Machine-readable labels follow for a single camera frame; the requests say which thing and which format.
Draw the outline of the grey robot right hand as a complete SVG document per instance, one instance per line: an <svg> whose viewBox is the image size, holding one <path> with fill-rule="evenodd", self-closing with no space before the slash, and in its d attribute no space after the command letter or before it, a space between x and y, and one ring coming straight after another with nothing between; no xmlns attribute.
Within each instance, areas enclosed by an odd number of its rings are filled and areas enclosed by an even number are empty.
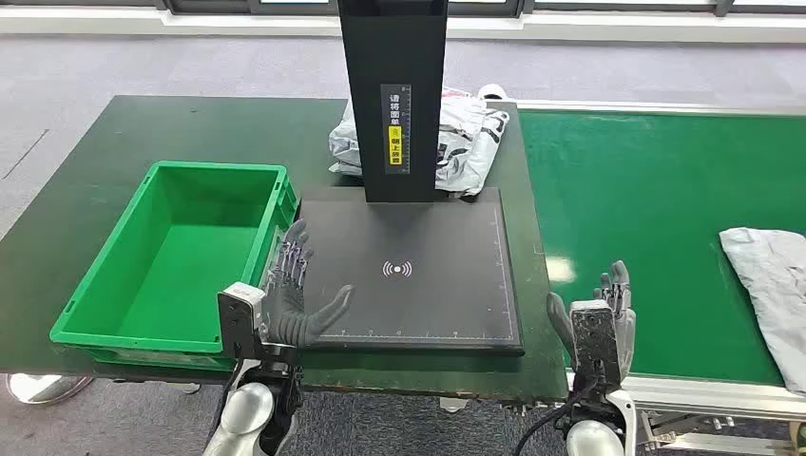
<svg viewBox="0 0 806 456"><path fill-rule="evenodd" d="M593 299L605 301L613 312L620 379L624 380L634 355L636 313L631 306L629 272L621 259L611 264L608 273L600 275L600 286L593 289ZM576 371L571 319L563 299L554 292L547 294L547 315L569 355L571 368Z"/></svg>

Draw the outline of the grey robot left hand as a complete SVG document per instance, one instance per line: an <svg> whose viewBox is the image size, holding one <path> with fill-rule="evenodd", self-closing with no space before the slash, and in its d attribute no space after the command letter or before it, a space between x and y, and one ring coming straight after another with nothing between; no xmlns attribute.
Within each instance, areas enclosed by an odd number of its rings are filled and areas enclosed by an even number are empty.
<svg viewBox="0 0 806 456"><path fill-rule="evenodd" d="M306 245L306 221L296 220L284 234L267 276L261 309L267 317L270 343L308 347L332 327L350 307L355 290L344 285L333 300L314 313L305 312L304 284L314 251Z"/></svg>

